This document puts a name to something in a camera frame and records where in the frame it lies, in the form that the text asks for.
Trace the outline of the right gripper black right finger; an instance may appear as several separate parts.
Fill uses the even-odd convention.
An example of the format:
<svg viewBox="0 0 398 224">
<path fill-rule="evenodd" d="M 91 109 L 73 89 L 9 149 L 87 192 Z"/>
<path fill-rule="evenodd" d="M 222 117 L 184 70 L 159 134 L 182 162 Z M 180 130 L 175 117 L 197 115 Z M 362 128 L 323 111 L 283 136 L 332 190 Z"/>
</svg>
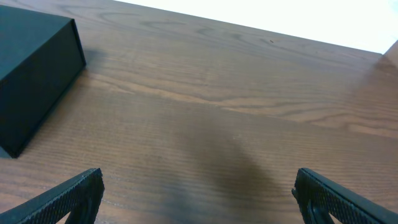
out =
<svg viewBox="0 0 398 224">
<path fill-rule="evenodd" d="M 297 172 L 292 195 L 306 224 L 397 223 L 397 214 L 308 168 Z"/>
</svg>

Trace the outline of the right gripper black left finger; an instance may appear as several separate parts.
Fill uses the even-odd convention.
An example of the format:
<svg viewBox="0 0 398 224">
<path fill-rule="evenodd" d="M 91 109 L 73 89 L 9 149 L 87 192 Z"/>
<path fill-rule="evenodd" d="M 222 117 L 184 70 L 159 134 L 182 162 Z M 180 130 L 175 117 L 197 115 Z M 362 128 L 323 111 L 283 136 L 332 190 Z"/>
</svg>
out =
<svg viewBox="0 0 398 224">
<path fill-rule="evenodd" d="M 94 223 L 104 193 L 101 169 L 91 168 L 1 214 L 1 223 Z"/>
</svg>

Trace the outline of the dark green gift box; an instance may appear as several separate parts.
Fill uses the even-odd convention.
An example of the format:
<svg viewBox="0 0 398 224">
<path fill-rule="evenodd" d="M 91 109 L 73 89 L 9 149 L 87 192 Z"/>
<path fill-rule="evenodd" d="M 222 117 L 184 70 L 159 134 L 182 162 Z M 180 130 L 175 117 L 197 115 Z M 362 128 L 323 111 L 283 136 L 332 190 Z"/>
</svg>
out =
<svg viewBox="0 0 398 224">
<path fill-rule="evenodd" d="M 74 19 L 1 6 L 1 157 L 20 156 L 85 66 Z"/>
</svg>

